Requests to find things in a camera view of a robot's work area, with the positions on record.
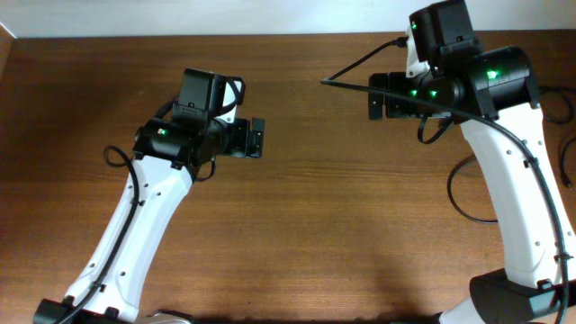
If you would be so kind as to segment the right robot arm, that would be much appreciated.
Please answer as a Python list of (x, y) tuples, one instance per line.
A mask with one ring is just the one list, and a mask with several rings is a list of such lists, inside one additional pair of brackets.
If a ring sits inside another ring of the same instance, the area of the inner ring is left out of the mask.
[(475, 276), (468, 297), (436, 321), (562, 320), (575, 303), (575, 233), (547, 154), (529, 57), (517, 47), (485, 50), (463, 1), (413, 13), (399, 44), (407, 68), (371, 76), (371, 115), (458, 125), (481, 167), (504, 247), (504, 266)]

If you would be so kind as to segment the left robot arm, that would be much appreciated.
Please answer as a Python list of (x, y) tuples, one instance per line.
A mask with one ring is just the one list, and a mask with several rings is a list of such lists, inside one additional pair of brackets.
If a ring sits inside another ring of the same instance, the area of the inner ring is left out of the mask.
[(188, 68), (179, 93), (136, 132), (130, 155), (108, 146), (129, 170), (121, 199), (80, 276), (62, 301), (44, 299), (36, 323), (133, 323), (167, 225), (216, 158), (261, 158), (265, 122), (237, 118), (246, 86), (239, 76)]

